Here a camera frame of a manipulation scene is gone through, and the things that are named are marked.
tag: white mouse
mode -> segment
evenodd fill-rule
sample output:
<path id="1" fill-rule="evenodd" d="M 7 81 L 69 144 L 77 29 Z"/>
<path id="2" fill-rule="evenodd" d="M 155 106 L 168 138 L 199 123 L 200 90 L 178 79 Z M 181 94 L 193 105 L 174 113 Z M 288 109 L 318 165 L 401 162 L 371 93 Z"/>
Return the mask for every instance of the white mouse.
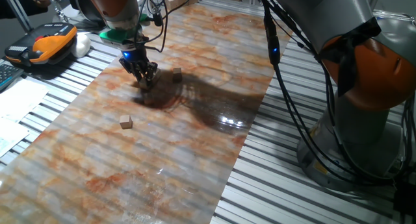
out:
<path id="1" fill-rule="evenodd" d="M 85 34 L 77 34 L 76 42 L 72 46 L 72 54 L 75 58 L 84 57 L 90 50 L 91 40 Z"/>

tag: green part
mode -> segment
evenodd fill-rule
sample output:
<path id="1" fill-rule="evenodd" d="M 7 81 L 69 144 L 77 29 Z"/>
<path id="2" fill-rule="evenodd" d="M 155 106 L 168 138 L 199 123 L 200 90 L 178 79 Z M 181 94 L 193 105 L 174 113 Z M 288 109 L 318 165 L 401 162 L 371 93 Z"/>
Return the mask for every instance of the green part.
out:
<path id="1" fill-rule="evenodd" d="M 109 40 L 111 42 L 122 43 L 124 40 L 128 38 L 127 35 L 128 31 L 111 29 L 110 31 L 100 33 L 99 37 L 101 39 Z"/>
<path id="2" fill-rule="evenodd" d="M 140 16 L 140 22 L 146 21 L 148 18 L 148 15 L 145 13 L 142 13 L 142 15 Z"/>
<path id="3" fill-rule="evenodd" d="M 148 15 L 142 14 L 140 17 L 140 22 L 146 21 Z M 111 29 L 107 32 L 102 32 L 99 34 L 99 37 L 111 42 L 122 43 L 124 40 L 131 38 L 134 35 L 134 29 L 126 30 L 115 30 Z"/>

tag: reflective plastic sheet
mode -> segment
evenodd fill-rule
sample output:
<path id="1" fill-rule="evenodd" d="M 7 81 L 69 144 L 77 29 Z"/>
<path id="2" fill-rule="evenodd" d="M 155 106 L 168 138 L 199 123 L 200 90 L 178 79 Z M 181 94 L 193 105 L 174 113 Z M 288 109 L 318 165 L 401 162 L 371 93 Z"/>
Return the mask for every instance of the reflective plastic sheet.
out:
<path id="1" fill-rule="evenodd" d="M 154 105 L 116 59 L 2 170 L 0 222 L 210 222 L 273 75 L 263 19 L 185 7 L 148 58 L 162 69 Z"/>

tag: aluminum profile table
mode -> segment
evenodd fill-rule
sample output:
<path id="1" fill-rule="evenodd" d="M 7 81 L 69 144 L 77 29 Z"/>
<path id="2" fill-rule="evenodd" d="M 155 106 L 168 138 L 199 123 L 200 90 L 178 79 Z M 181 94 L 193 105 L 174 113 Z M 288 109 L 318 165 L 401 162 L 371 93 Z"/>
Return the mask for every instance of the aluminum profile table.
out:
<path id="1" fill-rule="evenodd" d="M 251 14 L 260 14 L 257 9 L 249 10 Z M 30 135 L 0 158 L 0 169 L 22 153 L 120 54 L 103 45 L 97 35 L 87 36 L 92 40 L 92 51 L 84 58 L 70 56 L 55 65 L 64 72 L 53 74 L 54 79 L 26 74 L 26 79 L 47 86 L 49 93 L 19 123 L 29 129 Z M 293 40 L 284 52 L 280 68 L 306 125 L 312 126 L 326 107 L 322 68 Z M 401 112 L 402 106 L 393 108 L 388 121 L 399 123 Z M 211 223 L 412 223 L 411 217 L 393 212 L 393 188 L 339 193 L 308 179 L 296 160 L 299 139 L 275 76 Z"/>

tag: keyboard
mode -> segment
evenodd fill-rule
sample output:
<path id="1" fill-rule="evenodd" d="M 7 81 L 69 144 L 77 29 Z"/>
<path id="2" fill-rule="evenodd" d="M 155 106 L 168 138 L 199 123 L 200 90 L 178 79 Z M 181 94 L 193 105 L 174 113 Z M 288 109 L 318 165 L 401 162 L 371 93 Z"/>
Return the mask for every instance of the keyboard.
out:
<path id="1" fill-rule="evenodd" d="M 0 91 L 4 90 L 14 79 L 23 73 L 23 69 L 6 64 L 0 65 Z"/>

